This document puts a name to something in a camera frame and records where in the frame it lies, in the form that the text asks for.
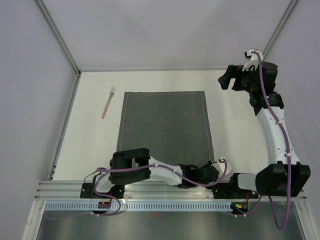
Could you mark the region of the grey cloth napkin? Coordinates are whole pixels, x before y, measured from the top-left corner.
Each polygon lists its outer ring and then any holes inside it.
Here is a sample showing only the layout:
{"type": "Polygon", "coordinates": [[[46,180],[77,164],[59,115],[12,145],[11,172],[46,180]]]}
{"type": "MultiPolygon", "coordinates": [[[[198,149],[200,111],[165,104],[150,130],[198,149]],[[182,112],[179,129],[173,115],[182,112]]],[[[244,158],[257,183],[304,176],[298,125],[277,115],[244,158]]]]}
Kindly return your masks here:
{"type": "Polygon", "coordinates": [[[116,149],[139,148],[172,166],[213,162],[205,92],[125,92],[116,149]]]}

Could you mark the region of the pink handled fork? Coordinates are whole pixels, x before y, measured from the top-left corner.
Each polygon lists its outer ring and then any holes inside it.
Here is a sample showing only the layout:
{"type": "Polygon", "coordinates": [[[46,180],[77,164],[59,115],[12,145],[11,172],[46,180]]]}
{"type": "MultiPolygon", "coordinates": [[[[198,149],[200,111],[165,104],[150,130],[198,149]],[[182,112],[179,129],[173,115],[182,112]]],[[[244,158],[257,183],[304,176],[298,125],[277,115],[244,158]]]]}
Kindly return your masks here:
{"type": "Polygon", "coordinates": [[[102,116],[101,116],[102,119],[104,119],[105,116],[106,116],[106,113],[107,113],[107,110],[108,110],[109,105],[110,105],[110,103],[111,103],[111,100],[112,100],[112,98],[113,98],[114,95],[115,95],[115,91],[116,91],[115,87],[112,86],[111,89],[110,89],[110,93],[109,93],[108,100],[107,100],[107,102],[106,102],[106,104],[105,104],[105,107],[104,107],[104,110],[103,110],[103,113],[102,113],[102,116]]]}

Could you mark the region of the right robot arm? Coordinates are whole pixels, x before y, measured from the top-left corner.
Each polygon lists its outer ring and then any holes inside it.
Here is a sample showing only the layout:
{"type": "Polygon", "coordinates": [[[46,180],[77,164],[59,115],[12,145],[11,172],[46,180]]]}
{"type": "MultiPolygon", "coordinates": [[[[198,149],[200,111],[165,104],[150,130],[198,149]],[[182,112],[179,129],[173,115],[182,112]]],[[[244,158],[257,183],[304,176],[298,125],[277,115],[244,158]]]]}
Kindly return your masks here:
{"type": "Polygon", "coordinates": [[[268,166],[257,174],[235,173],[228,192],[235,198],[246,190],[261,196],[297,197],[311,175],[308,165],[303,165],[291,144],[284,118],[284,103],[275,91],[278,67],[263,62],[262,67],[244,71],[241,65],[229,65],[218,78],[223,90],[234,79],[232,90],[246,91],[249,103],[263,130],[267,146],[268,166]]]}

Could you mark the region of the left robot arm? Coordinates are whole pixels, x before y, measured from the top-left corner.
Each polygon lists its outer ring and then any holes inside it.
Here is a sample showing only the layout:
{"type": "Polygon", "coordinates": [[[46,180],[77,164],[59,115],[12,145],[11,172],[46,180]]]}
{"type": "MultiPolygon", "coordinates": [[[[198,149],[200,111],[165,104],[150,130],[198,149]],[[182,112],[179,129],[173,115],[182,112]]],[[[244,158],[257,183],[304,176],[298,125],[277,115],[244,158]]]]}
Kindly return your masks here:
{"type": "Polygon", "coordinates": [[[202,167],[179,164],[169,165],[150,156],[147,148],[115,152],[109,167],[99,167],[91,191],[98,198],[108,195],[112,187],[126,186],[146,180],[164,182],[180,189],[211,187],[221,181],[219,171],[212,162],[202,167]]]}

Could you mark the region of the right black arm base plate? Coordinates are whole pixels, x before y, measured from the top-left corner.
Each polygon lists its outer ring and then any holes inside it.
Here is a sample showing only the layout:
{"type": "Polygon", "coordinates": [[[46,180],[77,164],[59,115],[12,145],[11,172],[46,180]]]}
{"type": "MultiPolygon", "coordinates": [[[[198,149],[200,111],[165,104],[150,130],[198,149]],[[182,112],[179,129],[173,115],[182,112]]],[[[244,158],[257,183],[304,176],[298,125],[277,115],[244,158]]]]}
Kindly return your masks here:
{"type": "Polygon", "coordinates": [[[246,200],[258,199],[259,195],[250,190],[232,187],[229,183],[218,183],[212,187],[214,199],[246,200]]]}

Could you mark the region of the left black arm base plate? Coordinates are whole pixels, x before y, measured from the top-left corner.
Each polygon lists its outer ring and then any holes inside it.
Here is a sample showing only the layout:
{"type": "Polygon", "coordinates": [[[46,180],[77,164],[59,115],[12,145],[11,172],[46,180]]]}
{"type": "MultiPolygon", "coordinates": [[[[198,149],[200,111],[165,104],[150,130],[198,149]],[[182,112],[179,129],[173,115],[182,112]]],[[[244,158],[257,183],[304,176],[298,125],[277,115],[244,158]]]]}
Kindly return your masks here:
{"type": "MultiPolygon", "coordinates": [[[[117,199],[122,199],[125,193],[124,185],[115,185],[108,192],[102,190],[96,190],[98,193],[103,195],[110,195],[116,197],[117,199]]],[[[80,190],[81,199],[109,199],[107,196],[101,196],[94,192],[94,184],[92,182],[85,182],[81,186],[80,190]]]]}

